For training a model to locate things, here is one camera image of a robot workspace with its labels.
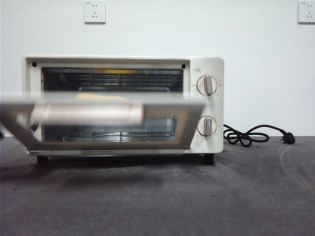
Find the gray table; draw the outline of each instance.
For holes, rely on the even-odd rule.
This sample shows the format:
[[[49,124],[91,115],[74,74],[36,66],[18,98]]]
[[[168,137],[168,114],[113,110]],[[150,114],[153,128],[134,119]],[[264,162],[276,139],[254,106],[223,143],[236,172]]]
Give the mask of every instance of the gray table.
[[[1,153],[2,236],[315,235],[315,137],[225,144],[202,157],[55,159]]]

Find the white wall outlet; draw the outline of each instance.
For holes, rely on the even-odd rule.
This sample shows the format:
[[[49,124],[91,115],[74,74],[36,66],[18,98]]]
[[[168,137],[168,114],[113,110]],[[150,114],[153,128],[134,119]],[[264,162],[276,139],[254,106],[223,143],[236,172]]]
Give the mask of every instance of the white wall outlet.
[[[85,23],[106,23],[105,1],[84,2],[84,22]]]
[[[315,1],[299,2],[298,23],[315,24]]]

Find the black oven foot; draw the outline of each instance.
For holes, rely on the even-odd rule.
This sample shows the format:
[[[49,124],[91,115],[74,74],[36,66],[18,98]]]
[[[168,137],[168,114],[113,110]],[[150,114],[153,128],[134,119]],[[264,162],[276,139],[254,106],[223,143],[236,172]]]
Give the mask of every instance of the black oven foot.
[[[43,162],[47,162],[47,161],[48,161],[47,156],[37,156],[37,163],[43,163]]]
[[[207,166],[213,166],[215,155],[213,153],[205,153],[203,163]]]

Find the control knob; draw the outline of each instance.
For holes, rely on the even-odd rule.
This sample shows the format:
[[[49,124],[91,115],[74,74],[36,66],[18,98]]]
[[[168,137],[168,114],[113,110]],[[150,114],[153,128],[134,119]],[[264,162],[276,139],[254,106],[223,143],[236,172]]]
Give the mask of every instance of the control knob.
[[[216,121],[212,117],[204,116],[200,118],[197,125],[197,130],[199,134],[205,137],[209,137],[212,134],[214,134],[216,129],[217,129],[217,124],[216,124]]]
[[[198,92],[210,96],[217,90],[217,81],[212,75],[202,76],[197,82]]]

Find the black power cord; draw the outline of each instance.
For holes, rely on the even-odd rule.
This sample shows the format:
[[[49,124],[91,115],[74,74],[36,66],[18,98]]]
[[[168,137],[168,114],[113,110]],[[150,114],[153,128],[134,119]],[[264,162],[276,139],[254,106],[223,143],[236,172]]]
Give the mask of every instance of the black power cord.
[[[275,126],[271,126],[268,124],[261,124],[258,126],[255,126],[251,128],[249,131],[242,133],[236,129],[233,129],[231,126],[224,125],[226,130],[223,132],[224,139],[226,139],[230,144],[236,144],[237,142],[240,142],[243,147],[249,148],[253,142],[255,143],[265,143],[269,141],[269,136],[265,133],[259,133],[259,132],[252,132],[256,129],[262,128],[262,127],[267,127],[271,129],[276,129],[279,130],[283,134],[283,142],[287,144],[294,144],[295,143],[295,138],[292,133],[290,132],[285,132],[283,129],[277,128]],[[254,139],[251,137],[251,135],[255,136],[263,136],[265,139]]]

